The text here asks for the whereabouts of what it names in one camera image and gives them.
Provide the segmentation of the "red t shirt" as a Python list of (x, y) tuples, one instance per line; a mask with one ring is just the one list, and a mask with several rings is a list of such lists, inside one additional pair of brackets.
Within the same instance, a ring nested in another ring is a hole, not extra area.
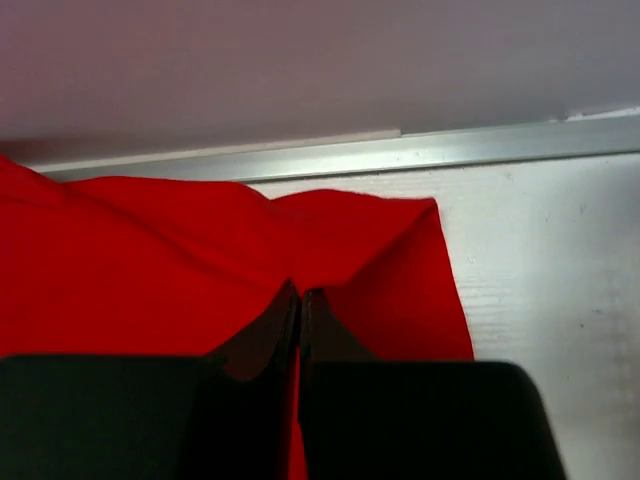
[[(203, 356), (281, 287), (326, 295), (384, 360), (471, 360), (433, 199), (104, 177), (59, 183), (1, 163), (1, 362), (21, 355)], [(297, 329), (285, 470), (305, 475)]]

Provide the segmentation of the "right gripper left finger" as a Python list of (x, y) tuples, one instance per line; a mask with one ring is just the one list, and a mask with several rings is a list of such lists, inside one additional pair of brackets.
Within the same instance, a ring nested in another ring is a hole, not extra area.
[(299, 297), (197, 356), (1, 362), (5, 479), (276, 479)]

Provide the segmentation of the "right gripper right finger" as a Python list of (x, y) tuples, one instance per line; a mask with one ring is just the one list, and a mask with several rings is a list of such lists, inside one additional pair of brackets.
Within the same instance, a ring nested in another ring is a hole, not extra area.
[(301, 310), (299, 422), (312, 479), (562, 479), (539, 391), (508, 362), (384, 361), (324, 292)]

